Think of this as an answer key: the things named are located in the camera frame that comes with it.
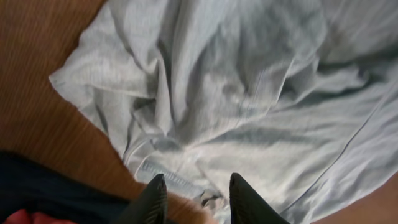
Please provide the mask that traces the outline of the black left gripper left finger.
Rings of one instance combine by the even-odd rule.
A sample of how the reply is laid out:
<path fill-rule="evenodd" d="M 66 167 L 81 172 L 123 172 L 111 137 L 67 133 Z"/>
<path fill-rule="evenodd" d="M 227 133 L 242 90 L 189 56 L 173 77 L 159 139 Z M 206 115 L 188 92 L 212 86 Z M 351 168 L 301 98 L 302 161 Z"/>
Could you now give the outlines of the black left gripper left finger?
<path fill-rule="evenodd" d="M 163 174 L 157 174 L 112 224 L 166 224 L 167 186 Z"/>

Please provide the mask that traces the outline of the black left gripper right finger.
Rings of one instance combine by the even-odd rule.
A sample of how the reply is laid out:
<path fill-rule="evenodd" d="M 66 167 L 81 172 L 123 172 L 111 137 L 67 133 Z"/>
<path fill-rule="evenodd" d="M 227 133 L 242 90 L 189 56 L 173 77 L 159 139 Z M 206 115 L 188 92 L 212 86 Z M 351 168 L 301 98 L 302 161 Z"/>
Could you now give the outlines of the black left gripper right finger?
<path fill-rule="evenodd" d="M 289 224 L 238 173 L 229 182 L 232 224 Z"/>

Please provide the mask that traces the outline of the light blue t-shirt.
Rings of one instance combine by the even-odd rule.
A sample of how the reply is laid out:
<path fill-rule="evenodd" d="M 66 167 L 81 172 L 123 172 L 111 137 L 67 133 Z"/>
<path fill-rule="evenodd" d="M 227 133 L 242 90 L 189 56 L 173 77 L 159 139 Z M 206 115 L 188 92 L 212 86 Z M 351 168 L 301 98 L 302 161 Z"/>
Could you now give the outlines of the light blue t-shirt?
<path fill-rule="evenodd" d="M 394 0 L 108 1 L 50 82 L 221 223 L 233 172 L 291 223 L 397 172 Z"/>

